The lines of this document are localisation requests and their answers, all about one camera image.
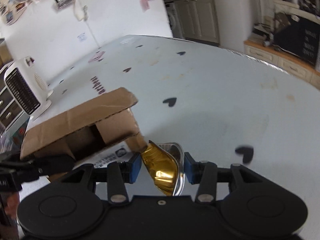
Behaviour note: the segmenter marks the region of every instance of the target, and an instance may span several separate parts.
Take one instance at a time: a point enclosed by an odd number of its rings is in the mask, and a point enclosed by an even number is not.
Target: black heart sticker
[[[169,105],[169,107],[173,107],[177,102],[177,98],[168,98],[166,100],[164,100],[162,103]]]
[[[252,146],[240,146],[236,150],[237,154],[243,155],[242,163],[249,164],[253,159],[253,147]]]

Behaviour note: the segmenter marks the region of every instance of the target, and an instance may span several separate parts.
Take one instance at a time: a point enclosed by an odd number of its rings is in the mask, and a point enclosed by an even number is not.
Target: white wall
[[[243,41],[259,21],[257,0],[215,0],[215,3],[221,46],[244,52]]]
[[[53,0],[31,3],[11,26],[1,22],[0,32],[13,58],[32,56],[38,73],[50,81],[83,55],[121,36],[172,36],[163,0],[150,1],[146,12],[139,0],[78,1],[88,7],[86,23],[78,22],[72,7],[57,13]],[[86,40],[80,42],[77,37],[82,33]]]

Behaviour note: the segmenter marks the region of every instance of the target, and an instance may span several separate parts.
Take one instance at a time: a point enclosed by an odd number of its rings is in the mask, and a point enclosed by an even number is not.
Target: cardboard box
[[[83,163],[120,142],[143,152],[147,143],[130,109],[137,102],[131,92],[119,88],[58,114],[26,132],[20,158],[65,153]]]

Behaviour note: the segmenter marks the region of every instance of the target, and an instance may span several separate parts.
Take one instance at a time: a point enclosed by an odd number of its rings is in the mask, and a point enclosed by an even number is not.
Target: white space heater
[[[4,82],[20,107],[30,116],[38,118],[51,105],[47,98],[53,90],[34,70],[34,59],[25,57],[15,61],[5,72]]]

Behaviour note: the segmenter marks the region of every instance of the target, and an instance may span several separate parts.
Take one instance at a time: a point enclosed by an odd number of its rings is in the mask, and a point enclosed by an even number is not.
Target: label
[[[111,162],[126,162],[133,156],[126,142],[113,145],[99,153],[92,155],[89,159],[79,163],[75,168],[91,163],[95,168],[106,168]]]
[[[78,40],[79,40],[80,42],[84,42],[86,39],[87,39],[87,35],[85,35],[85,33],[81,33],[81,34],[78,36]]]
[[[318,53],[318,48],[316,47],[315,43],[319,44],[319,37],[318,33],[309,31],[308,29],[305,29],[305,36],[304,36],[304,42],[303,42],[303,48],[302,53],[310,58],[315,58]]]
[[[91,82],[93,83],[93,89],[96,90],[98,92],[99,95],[101,95],[102,93],[104,93],[106,90],[104,89],[104,87],[101,85],[99,78],[97,78],[97,76],[94,76],[92,79],[90,79]]]

